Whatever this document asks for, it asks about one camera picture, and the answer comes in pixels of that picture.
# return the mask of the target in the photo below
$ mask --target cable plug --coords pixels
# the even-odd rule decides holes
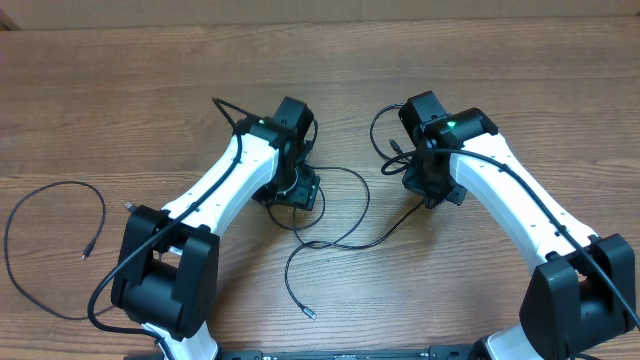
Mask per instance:
[[[305,314],[309,317],[309,319],[311,319],[311,320],[315,320],[315,319],[317,319],[317,318],[318,318],[318,317],[316,316],[316,313],[314,313],[313,311],[311,311],[311,309],[309,309],[308,307],[306,307],[306,306],[304,306],[304,305],[303,305],[303,306],[300,306],[300,309],[302,310],[302,312],[303,312],[303,313],[305,313]]]
[[[398,155],[404,154],[404,152],[402,152],[402,149],[400,148],[400,145],[398,145],[395,140],[389,139],[389,145],[391,145],[393,151],[395,151]]]
[[[129,210],[130,213],[134,213],[136,211],[136,209],[138,208],[136,206],[136,204],[132,203],[131,201],[127,201],[126,203],[124,203],[124,207],[127,208],[127,210]]]
[[[91,255],[94,245],[95,244],[93,243],[93,241],[87,244],[87,247],[84,248],[84,251],[82,252],[82,260],[86,260],[89,257],[89,255]]]

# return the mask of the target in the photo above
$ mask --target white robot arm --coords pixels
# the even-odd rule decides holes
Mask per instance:
[[[218,346],[209,335],[206,315],[215,300],[219,239],[250,198],[310,210],[320,179],[303,166],[311,144],[304,142],[313,113],[302,102],[285,98],[273,118],[247,118],[236,124],[241,134],[240,160],[226,179],[184,217],[197,199],[227,173],[238,155],[233,136],[222,157],[187,192],[157,211],[132,208],[120,261],[146,239],[180,217],[164,238],[130,261],[114,279],[112,303],[129,318],[159,335],[167,358],[214,359]],[[178,268],[155,259],[152,252],[181,256]]]
[[[399,115],[417,148],[406,165],[404,186],[423,195],[428,200],[427,207],[444,200],[459,205],[467,190],[473,193],[513,240],[532,274],[517,325],[485,337],[473,346],[432,346],[426,352],[415,352],[416,359],[425,356],[460,360],[566,359],[633,328],[631,314],[599,281],[593,267],[576,254],[576,245],[558,231],[550,222],[549,214],[505,167],[528,185],[538,201],[562,223],[563,231],[571,234],[597,265],[605,269],[635,308],[635,258],[621,236],[601,239],[564,210],[517,161],[497,127],[481,111],[470,109],[449,115],[435,95],[427,92],[409,99]],[[292,99],[285,99],[274,119],[268,119],[267,123],[248,117],[245,126],[241,126],[244,131],[240,163],[226,181],[182,221],[176,234],[155,248],[182,255],[180,267],[167,269],[148,256],[116,277],[112,290],[114,305],[123,308],[145,329],[161,335],[176,360],[213,360],[218,355],[204,310],[215,296],[219,237],[249,198],[303,209],[313,206],[319,178],[312,170],[296,166],[299,156],[306,155],[303,139],[312,121],[313,115],[306,106]],[[163,210],[140,207],[134,212],[127,223],[121,258],[135,248],[141,241],[139,238],[144,240],[147,233],[183,213],[220,179],[236,155],[236,141],[234,137],[211,170]],[[447,152],[447,149],[484,156],[500,166],[464,151]],[[586,280],[580,282],[578,273],[585,275]],[[271,358],[260,352],[252,354]],[[339,357],[336,354],[280,354],[277,357],[319,360],[335,359]],[[341,354],[357,360],[374,359],[380,352]],[[403,357],[412,358],[411,354],[407,351]]]
[[[520,323],[479,341],[470,358],[566,359],[633,329],[635,257],[620,235],[601,239],[563,209],[480,110],[450,115],[429,91],[410,98],[399,116],[416,145],[405,187],[433,200],[431,207],[444,200],[460,205],[467,190],[473,193],[532,274]]]

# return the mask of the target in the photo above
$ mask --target table surface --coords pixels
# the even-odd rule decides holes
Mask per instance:
[[[568,211],[638,251],[638,34],[638,17],[0,33],[0,225],[22,196],[54,181],[87,181],[107,203],[103,233],[83,262],[100,218],[95,195],[65,186],[28,200],[10,234],[16,278],[60,312],[83,315],[115,264],[123,203],[161,207],[226,148],[230,129],[212,96],[264,115],[284,96],[309,104],[320,124],[309,162],[354,169],[371,188],[349,243],[380,236],[419,201],[400,176],[380,174],[368,128],[383,106],[433,90],[450,112],[481,108]],[[375,136],[385,151],[389,138],[410,148],[393,114]],[[357,220],[364,192],[347,173],[319,175],[327,211],[304,236],[335,239]],[[289,220],[290,211],[276,215]],[[420,210],[367,251],[303,251],[291,286],[315,322],[284,287],[295,247],[255,203],[226,232],[209,318],[226,349],[469,343],[513,325],[529,283],[515,247],[472,195],[460,207]],[[1,358],[121,359],[152,349],[145,337],[53,318],[6,275],[0,304]],[[119,310],[103,321],[135,326]],[[633,333],[591,353],[635,359],[638,351]]]

